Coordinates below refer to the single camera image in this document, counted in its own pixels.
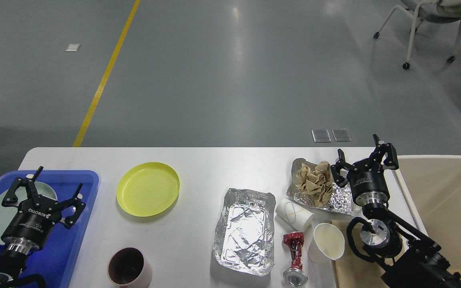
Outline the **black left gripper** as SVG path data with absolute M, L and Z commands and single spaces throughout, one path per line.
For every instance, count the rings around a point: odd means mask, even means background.
M 3 207 L 18 207 L 18 212 L 1 236 L 2 241 L 7 244 L 10 238 L 24 238 L 36 246 L 44 246 L 55 224 L 60 223 L 67 229 L 72 228 L 86 207 L 80 193 L 82 183 L 78 185 L 71 198 L 61 202 L 49 197 L 40 197 L 35 181 L 43 169 L 43 166 L 39 166 L 31 178 L 15 178 L 2 200 Z M 19 198 L 15 192 L 19 187 L 26 189 L 27 199 L 18 206 Z M 63 217 L 62 211 L 70 207 L 75 208 L 73 214 Z

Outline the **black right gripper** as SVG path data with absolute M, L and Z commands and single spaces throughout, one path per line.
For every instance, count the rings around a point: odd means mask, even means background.
M 385 204 L 390 199 L 390 194 L 383 175 L 384 170 L 398 170 L 399 161 L 397 152 L 392 143 L 386 143 L 373 134 L 375 149 L 367 158 L 354 164 L 345 161 L 343 150 L 338 149 L 338 158 L 331 165 L 334 183 L 343 188 L 350 184 L 353 202 L 355 204 Z M 348 172 L 347 178 L 341 171 Z

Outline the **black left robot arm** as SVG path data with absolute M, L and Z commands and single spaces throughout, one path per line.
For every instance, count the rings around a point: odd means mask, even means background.
M 16 177 L 2 199 L 3 207 L 15 207 L 17 212 L 1 237 L 5 248 L 0 253 L 0 288 L 33 282 L 45 288 L 46 281 L 41 274 L 20 277 L 27 268 L 28 258 L 44 248 L 57 224 L 72 228 L 86 207 L 82 201 L 82 183 L 72 197 L 64 201 L 38 193 L 35 183 L 42 170 L 40 166 L 32 177 Z

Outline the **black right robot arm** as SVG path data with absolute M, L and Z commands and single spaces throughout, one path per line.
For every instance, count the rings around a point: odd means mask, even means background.
M 331 166 L 334 182 L 349 185 L 353 202 L 363 217 L 354 217 L 346 236 L 360 259 L 378 264 L 382 281 L 390 288 L 461 288 L 461 274 L 450 273 L 441 246 L 388 208 L 385 170 L 397 170 L 396 149 L 374 134 L 375 149 L 368 158 L 350 164 L 338 149 Z

